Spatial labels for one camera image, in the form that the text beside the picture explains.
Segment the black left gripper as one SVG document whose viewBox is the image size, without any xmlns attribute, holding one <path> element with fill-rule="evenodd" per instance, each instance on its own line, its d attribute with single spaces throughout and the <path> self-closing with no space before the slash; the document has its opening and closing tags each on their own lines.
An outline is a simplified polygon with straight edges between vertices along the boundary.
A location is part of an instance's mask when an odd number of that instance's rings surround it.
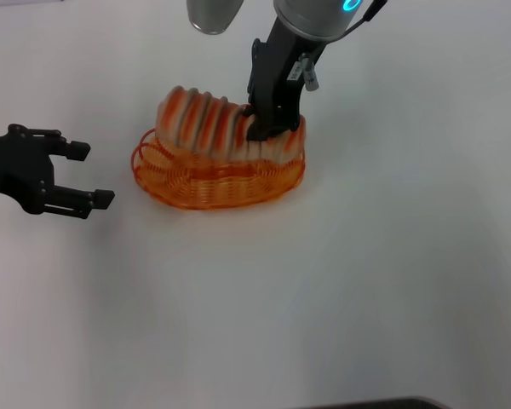
<svg viewBox="0 0 511 409">
<path fill-rule="evenodd" d="M 15 200 L 28 214 L 50 213 L 87 219 L 92 210 L 107 210 L 115 198 L 112 190 L 83 191 L 54 184 L 49 155 L 84 161 L 90 145 L 68 141 L 59 130 L 31 129 L 10 124 L 0 136 L 0 194 Z"/>
</svg>

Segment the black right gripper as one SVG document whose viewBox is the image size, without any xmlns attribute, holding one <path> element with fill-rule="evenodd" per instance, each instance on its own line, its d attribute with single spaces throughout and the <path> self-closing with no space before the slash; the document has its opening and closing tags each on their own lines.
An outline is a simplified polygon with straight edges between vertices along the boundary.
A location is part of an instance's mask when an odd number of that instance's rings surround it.
<svg viewBox="0 0 511 409">
<path fill-rule="evenodd" d="M 276 19 L 265 42 L 252 44 L 252 68 L 248 85 L 249 104 L 243 116 L 251 120 L 247 141 L 267 140 L 267 119 L 276 118 L 272 138 L 298 130 L 301 123 L 300 101 L 305 81 L 301 57 L 316 62 L 322 43 L 301 37 Z"/>
</svg>

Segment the orange striped bread loaf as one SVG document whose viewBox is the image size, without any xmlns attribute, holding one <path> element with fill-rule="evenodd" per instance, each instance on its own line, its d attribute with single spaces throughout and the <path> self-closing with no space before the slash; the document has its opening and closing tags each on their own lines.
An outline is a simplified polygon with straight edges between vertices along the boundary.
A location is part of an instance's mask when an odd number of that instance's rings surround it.
<svg viewBox="0 0 511 409">
<path fill-rule="evenodd" d="M 249 141 L 256 115 L 246 105 L 198 89 L 174 87 L 158 105 L 155 133 L 162 142 L 221 162 L 266 160 L 286 164 L 304 151 L 306 121 L 266 141 Z"/>
</svg>

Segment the orange wire basket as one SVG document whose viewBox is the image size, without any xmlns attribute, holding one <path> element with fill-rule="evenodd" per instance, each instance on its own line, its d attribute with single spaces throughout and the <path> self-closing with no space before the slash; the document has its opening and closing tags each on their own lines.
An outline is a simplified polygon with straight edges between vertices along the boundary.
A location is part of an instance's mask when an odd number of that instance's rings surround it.
<svg viewBox="0 0 511 409">
<path fill-rule="evenodd" d="M 222 163 L 161 142 L 148 130 L 132 152 L 136 184 L 157 201 L 181 210 L 226 210 L 281 198 L 297 188 L 305 153 L 285 164 L 266 160 Z"/>
</svg>

